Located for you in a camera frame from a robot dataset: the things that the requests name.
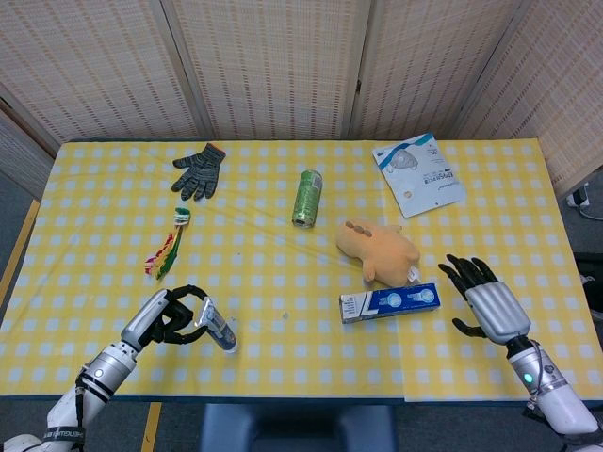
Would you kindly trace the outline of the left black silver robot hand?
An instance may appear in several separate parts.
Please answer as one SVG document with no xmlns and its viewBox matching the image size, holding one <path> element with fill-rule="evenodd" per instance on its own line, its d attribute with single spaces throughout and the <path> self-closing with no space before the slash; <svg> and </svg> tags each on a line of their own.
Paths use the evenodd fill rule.
<svg viewBox="0 0 603 452">
<path fill-rule="evenodd" d="M 198 340 L 206 331 L 206 326 L 193 332 L 182 334 L 193 319 L 193 312 L 180 299 L 192 295 L 200 301 L 207 297 L 205 291 L 195 285 L 185 285 L 156 292 L 126 325 L 121 340 L 137 352 L 141 352 L 151 342 L 158 344 L 185 345 Z"/>
</svg>

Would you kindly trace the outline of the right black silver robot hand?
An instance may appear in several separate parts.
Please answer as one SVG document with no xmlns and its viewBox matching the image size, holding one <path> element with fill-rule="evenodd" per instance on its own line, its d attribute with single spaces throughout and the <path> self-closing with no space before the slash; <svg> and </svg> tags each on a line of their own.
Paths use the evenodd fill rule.
<svg viewBox="0 0 603 452">
<path fill-rule="evenodd" d="M 478 320 L 478 326 L 468 326 L 453 318 L 455 328 L 468 337 L 487 338 L 506 346 L 520 336 L 528 336 L 531 322 L 519 301 L 505 282 L 481 259 L 446 255 L 451 266 L 438 267 L 448 276 Z"/>
</svg>

